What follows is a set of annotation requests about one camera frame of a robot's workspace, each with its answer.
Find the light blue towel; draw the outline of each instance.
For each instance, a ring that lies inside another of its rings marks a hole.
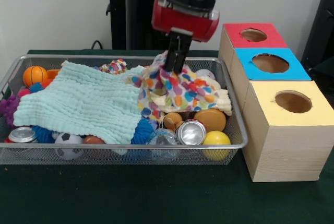
[[[141,66],[111,75],[91,67],[65,62],[43,91],[21,98],[14,125],[38,125],[76,135],[94,135],[107,144],[130,144],[141,118],[139,88],[124,83]]]

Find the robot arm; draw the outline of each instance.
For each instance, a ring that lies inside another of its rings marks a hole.
[[[166,32],[170,46],[164,69],[179,74],[193,40],[207,42],[219,23],[216,0],[155,0],[152,26]]]

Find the circular hole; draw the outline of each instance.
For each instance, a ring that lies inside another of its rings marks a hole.
[[[282,91],[275,97],[275,102],[284,109],[292,113],[308,112],[312,103],[311,100],[300,92]]]
[[[267,39],[267,35],[264,32],[254,28],[243,30],[241,32],[241,36],[242,38],[253,42],[259,42]]]
[[[254,65],[263,72],[284,73],[289,69],[289,63],[279,56],[273,54],[259,54],[252,59]]]

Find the yellow ball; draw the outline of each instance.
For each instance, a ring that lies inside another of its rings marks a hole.
[[[229,137],[220,131],[211,131],[207,133],[202,145],[230,145]],[[229,150],[202,150],[205,157],[213,161],[221,161],[227,157]]]

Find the basketball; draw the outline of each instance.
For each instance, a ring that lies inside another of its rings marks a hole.
[[[47,71],[41,66],[31,66],[23,73],[23,83],[26,87],[46,79],[48,79]]]

